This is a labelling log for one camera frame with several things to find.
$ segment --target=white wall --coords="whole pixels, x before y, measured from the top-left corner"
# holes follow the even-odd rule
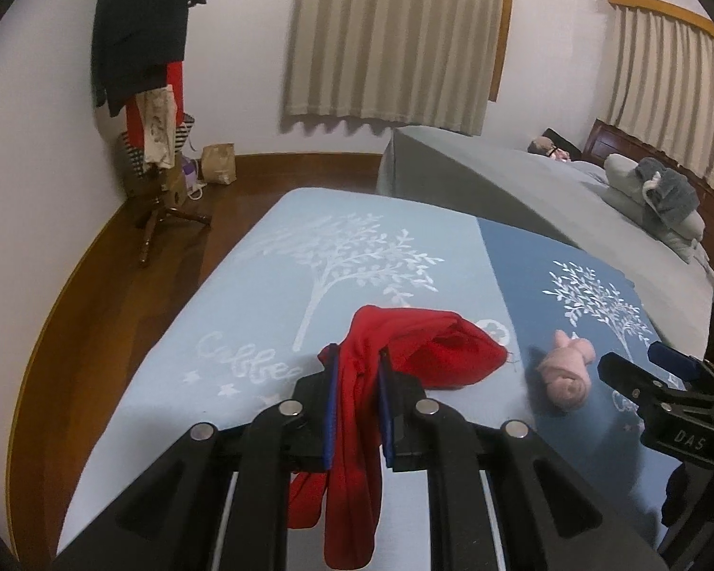
[[[664,0],[706,16],[697,0]],[[482,135],[525,150],[546,128],[584,148],[605,117],[613,9],[607,0],[514,0],[503,83]]]
[[[0,22],[0,533],[13,409],[56,297],[122,202],[89,90],[96,0],[17,0]],[[102,119],[108,125],[108,118]]]
[[[280,125],[295,0],[210,0],[191,11],[186,109],[193,144],[234,142],[239,153],[382,152],[385,128],[318,118]],[[696,0],[666,0],[703,14]],[[604,0],[514,0],[503,83],[484,135],[526,148],[553,127],[580,146],[595,121],[596,86],[611,7]]]

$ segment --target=blanket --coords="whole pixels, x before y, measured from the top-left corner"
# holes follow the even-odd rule
[[[682,173],[651,157],[642,159],[635,173],[643,183],[643,196],[648,202],[643,227],[649,233],[660,230],[662,223],[672,230],[698,209],[698,195]]]

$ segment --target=wooden floor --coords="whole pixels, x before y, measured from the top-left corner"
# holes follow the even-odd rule
[[[373,192],[379,159],[238,158],[236,182],[209,186],[186,205],[211,214],[211,229],[165,221],[145,269],[136,262],[141,230],[126,211],[114,217],[59,298],[25,380],[8,486],[25,570],[50,564],[82,468],[129,380],[228,251],[294,188]]]

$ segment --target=hanging clothes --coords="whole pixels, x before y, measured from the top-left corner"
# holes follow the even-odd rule
[[[190,129],[193,128],[193,125],[195,123],[196,119],[192,117],[191,114],[185,114],[183,124],[177,126],[174,141],[175,161],[177,161],[177,155],[183,149],[183,146],[185,145],[185,142],[187,141],[188,136],[190,135]],[[144,148],[138,148],[130,144],[129,138],[127,136],[127,131],[124,131],[122,135],[120,135],[120,138],[122,140],[122,146],[124,148],[124,151],[126,152],[133,173],[135,173],[138,178],[145,178],[146,163]]]
[[[172,86],[135,96],[143,125],[143,160],[159,169],[174,167],[177,105]]]
[[[185,109],[183,102],[183,63],[171,62],[167,64],[166,71],[167,76],[165,78],[164,86],[162,87],[172,86],[174,102],[177,110],[175,114],[175,123],[179,126],[185,121]],[[134,148],[143,149],[145,147],[143,137],[143,121],[138,109],[138,101],[134,96],[130,97],[125,106],[128,142]]]
[[[91,55],[96,106],[116,116],[135,94],[168,85],[185,59],[188,0],[98,0]]]

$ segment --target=gray bedsheet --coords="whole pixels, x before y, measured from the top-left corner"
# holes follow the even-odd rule
[[[605,187],[565,163],[423,126],[394,131],[377,192],[485,217],[584,249],[635,285],[659,335],[703,357],[714,273],[687,264],[598,196]]]

